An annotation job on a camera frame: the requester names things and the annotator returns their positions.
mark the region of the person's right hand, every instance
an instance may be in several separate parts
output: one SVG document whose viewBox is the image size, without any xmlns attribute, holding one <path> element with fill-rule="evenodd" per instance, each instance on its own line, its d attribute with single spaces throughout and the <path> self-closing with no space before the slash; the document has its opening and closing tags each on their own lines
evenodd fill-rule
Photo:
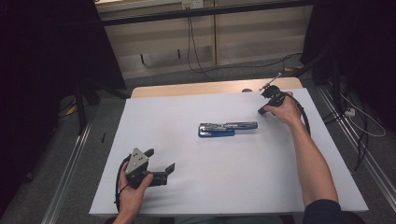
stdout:
<svg viewBox="0 0 396 224">
<path fill-rule="evenodd" d="M 295 124 L 296 122 L 301 122 L 301 111 L 297 104 L 291 100 L 289 96 L 285 97 L 283 104 L 279 107 L 266 105 L 264 109 L 276 115 L 276 117 L 282 122 L 286 123 L 288 126 Z"/>
</svg>

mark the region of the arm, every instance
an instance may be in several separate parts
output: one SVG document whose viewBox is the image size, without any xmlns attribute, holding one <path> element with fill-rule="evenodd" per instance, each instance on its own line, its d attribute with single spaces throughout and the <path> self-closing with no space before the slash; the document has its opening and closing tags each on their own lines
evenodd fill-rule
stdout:
<svg viewBox="0 0 396 224">
<path fill-rule="evenodd" d="M 337 191 L 332 182 L 329 166 L 306 131 L 297 105 L 289 97 L 286 97 L 280 107 L 267 105 L 264 109 L 274 113 L 290 128 L 296 150 L 297 170 L 305 206 L 319 199 L 338 202 Z"/>
<path fill-rule="evenodd" d="M 128 162 L 125 162 L 122 166 L 120 173 L 120 188 L 128 185 L 128 180 L 125 174 L 127 166 Z M 139 214 L 140 208 L 142 207 L 145 190 L 149 187 L 152 178 L 153 175 L 149 174 L 143 179 L 139 188 L 133 189 L 128 186 L 122 190 L 120 193 L 120 212 L 113 223 L 126 224 L 134 222 L 134 219 L 137 217 L 137 214 Z"/>
</svg>

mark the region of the table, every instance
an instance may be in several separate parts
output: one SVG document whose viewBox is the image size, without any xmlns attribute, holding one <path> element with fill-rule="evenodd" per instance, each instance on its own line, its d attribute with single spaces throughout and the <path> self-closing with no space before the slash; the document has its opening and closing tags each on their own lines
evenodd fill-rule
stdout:
<svg viewBox="0 0 396 224">
<path fill-rule="evenodd" d="M 149 188 L 141 215 L 241 216 L 303 212 L 290 131 L 271 114 L 257 92 L 269 79 L 138 88 L 128 100 L 90 214 L 113 215 L 118 163 L 134 147 L 155 149 L 148 169 L 176 163 L 166 186 Z M 291 88 L 310 119 L 312 137 L 329 163 L 343 210 L 367 210 L 308 92 L 298 79 L 274 84 Z M 233 137 L 202 139 L 200 122 L 255 121 L 259 129 Z"/>
</svg>

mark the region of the blue stapler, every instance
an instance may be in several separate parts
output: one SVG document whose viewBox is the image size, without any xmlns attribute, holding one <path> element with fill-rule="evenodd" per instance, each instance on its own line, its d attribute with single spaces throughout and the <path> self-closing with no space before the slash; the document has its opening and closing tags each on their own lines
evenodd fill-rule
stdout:
<svg viewBox="0 0 396 224">
<path fill-rule="evenodd" d="M 224 124 L 201 123 L 198 128 L 200 137 L 224 137 L 235 135 L 235 130 L 257 129 L 256 121 L 251 122 L 231 122 Z"/>
</svg>

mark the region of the hand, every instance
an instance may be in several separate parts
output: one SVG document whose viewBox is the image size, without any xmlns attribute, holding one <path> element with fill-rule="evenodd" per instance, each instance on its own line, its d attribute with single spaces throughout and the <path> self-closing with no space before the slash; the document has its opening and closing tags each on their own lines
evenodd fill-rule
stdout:
<svg viewBox="0 0 396 224">
<path fill-rule="evenodd" d="M 120 173 L 120 189 L 128 185 L 128 179 L 126 178 L 125 170 L 128 166 L 128 162 L 125 162 L 122 166 Z M 153 175 L 148 174 L 140 184 L 139 188 L 133 189 L 130 186 L 126 187 L 120 193 L 120 213 L 117 216 L 114 223 L 132 223 L 139 214 L 140 208 L 143 203 L 143 196 L 145 190 L 151 184 Z"/>
<path fill-rule="evenodd" d="M 276 117 L 291 126 L 296 122 L 301 122 L 301 111 L 298 108 L 297 104 L 290 99 L 290 97 L 286 96 L 283 104 L 279 107 L 266 105 L 264 109 L 268 112 L 271 112 L 276 115 Z"/>
</svg>

